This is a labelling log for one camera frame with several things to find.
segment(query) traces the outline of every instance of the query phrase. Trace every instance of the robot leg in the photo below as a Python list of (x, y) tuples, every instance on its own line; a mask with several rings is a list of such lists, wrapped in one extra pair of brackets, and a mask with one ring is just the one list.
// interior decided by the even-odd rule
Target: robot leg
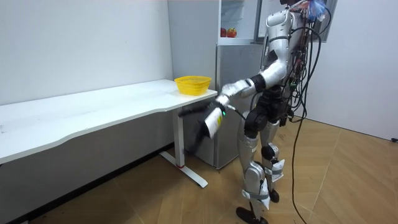
[(279, 194), (274, 189), (275, 181), (279, 180), (283, 176), (282, 169), (285, 162), (284, 160), (278, 160), (279, 149), (271, 143), (276, 135), (278, 127), (279, 121), (276, 123), (268, 122), (266, 128), (260, 132), (262, 144), (262, 165), (264, 166), (266, 173), (268, 191), (270, 192), (269, 194), (271, 201), (275, 203), (279, 202)]
[(258, 137), (251, 139), (244, 135), (244, 122), (245, 120), (242, 119), (239, 127), (238, 151), (244, 174), (244, 190), (242, 190), (242, 194), (249, 199), (251, 210), (239, 207), (236, 209), (236, 214), (246, 223), (266, 224), (267, 221), (261, 217), (262, 206), (268, 208), (270, 202), (266, 174), (262, 164), (254, 161)]

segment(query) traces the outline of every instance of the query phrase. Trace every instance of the yellow bowl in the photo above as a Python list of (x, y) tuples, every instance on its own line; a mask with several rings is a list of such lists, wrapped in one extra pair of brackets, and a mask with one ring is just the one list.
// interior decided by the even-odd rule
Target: yellow bowl
[(186, 76), (176, 78), (174, 81), (177, 83), (177, 87), (178, 90), (180, 90), (180, 93), (198, 96), (204, 94), (209, 88), (211, 78), (200, 76)]

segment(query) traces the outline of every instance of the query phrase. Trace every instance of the table top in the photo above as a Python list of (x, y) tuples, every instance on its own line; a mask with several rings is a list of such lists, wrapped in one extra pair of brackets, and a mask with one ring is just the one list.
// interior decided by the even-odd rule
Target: table top
[(183, 95), (175, 82), (106, 88), (0, 106), (0, 164), (58, 146), (69, 139), (148, 114), (170, 111), (217, 92)]

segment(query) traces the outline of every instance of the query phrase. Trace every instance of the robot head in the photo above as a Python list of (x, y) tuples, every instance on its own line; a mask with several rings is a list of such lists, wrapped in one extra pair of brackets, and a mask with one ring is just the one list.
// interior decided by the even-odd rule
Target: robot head
[(291, 6), (293, 4), (298, 3), (300, 0), (279, 0), (280, 4), (287, 4), (288, 6)]

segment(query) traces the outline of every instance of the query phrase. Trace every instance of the wooden floor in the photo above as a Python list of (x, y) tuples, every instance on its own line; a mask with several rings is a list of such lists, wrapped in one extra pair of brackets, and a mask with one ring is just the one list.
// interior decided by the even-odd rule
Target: wooden floor
[[(274, 139), (286, 165), (281, 200), (264, 211), (270, 224), (302, 223), (291, 201), (296, 130), (288, 124)], [(295, 199), (308, 223), (398, 223), (398, 144), (306, 120), (296, 156)], [(237, 206), (248, 208), (239, 160), (222, 170), (194, 157), (187, 165), (208, 181), (205, 189), (157, 156), (31, 223), (243, 223), (235, 215)]]

